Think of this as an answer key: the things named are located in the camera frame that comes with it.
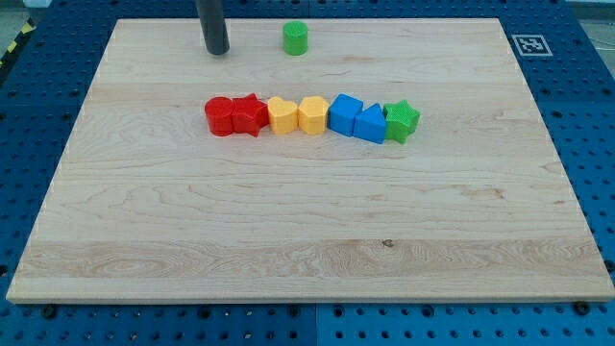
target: black metal pole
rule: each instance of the black metal pole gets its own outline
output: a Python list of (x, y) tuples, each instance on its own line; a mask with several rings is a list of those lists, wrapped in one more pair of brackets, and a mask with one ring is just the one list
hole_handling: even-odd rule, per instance
[(221, 55), (229, 51), (229, 35), (224, 20), (222, 0), (194, 0), (201, 19), (203, 38), (208, 52)]

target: blue perforated panel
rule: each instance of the blue perforated panel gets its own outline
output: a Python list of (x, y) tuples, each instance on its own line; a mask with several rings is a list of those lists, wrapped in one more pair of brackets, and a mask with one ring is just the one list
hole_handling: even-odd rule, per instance
[[(230, 17), (498, 17), (513, 46), (513, 35), (542, 36), (552, 57), (513, 51), (613, 268), (615, 82), (561, 1), (229, 0), (225, 5)], [(3, 298), (115, 20), (195, 16), (192, 0), (54, 1), (0, 88)], [(615, 345), (613, 321), (614, 303), (576, 309), (573, 304), (49, 308), (15, 307), (2, 299), (0, 345)]]

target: wood grain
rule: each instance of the wood grain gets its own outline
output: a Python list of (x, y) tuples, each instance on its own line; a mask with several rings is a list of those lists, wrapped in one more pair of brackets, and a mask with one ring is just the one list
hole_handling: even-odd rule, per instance
[[(496, 19), (119, 20), (14, 303), (551, 302), (615, 292)], [(407, 145), (214, 137), (214, 95), (407, 98)]]

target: red block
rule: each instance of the red block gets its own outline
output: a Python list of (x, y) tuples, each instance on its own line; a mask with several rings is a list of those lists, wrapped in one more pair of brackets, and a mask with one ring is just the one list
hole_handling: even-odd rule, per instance
[(234, 98), (233, 127), (237, 134), (258, 136), (260, 129), (269, 125), (267, 104), (260, 102), (254, 93)]
[(209, 130), (216, 136), (228, 136), (234, 132), (234, 102), (227, 97), (214, 97), (205, 104)]

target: blue cube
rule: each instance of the blue cube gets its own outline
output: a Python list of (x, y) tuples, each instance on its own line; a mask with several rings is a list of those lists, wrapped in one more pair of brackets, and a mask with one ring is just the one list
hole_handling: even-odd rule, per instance
[(381, 105), (374, 104), (355, 118), (355, 137), (382, 144), (386, 133), (386, 120)]
[(355, 116), (363, 109), (363, 101), (339, 94), (329, 107), (329, 128), (344, 136), (353, 136)]

